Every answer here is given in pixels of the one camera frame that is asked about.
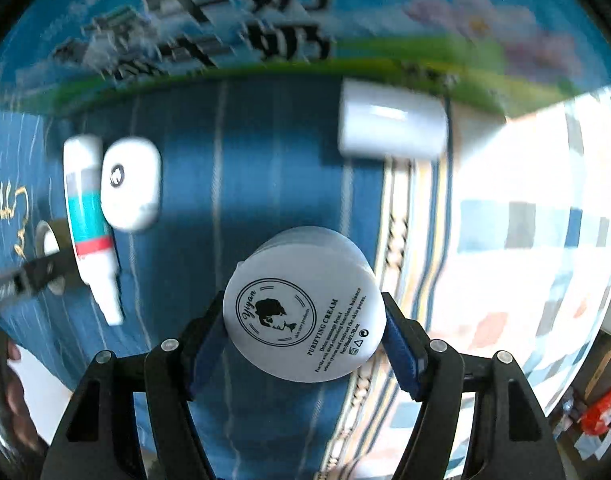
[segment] plaid fabric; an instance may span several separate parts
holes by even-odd
[[[611,87],[507,123],[447,108],[445,156],[385,179],[377,276],[432,337],[512,352],[549,413],[611,295]],[[384,355],[357,378],[320,478],[388,478],[412,433],[419,405]],[[462,471],[473,409],[464,396],[448,477]]]

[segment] circular logo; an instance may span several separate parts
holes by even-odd
[[[270,346],[299,344],[316,325],[310,297],[294,283],[279,278],[246,285],[236,298],[236,316],[248,334]]]
[[[123,164],[115,164],[114,168],[112,168],[111,173],[109,174],[109,183],[112,187],[119,187],[123,184],[123,180],[125,178],[125,168]]]

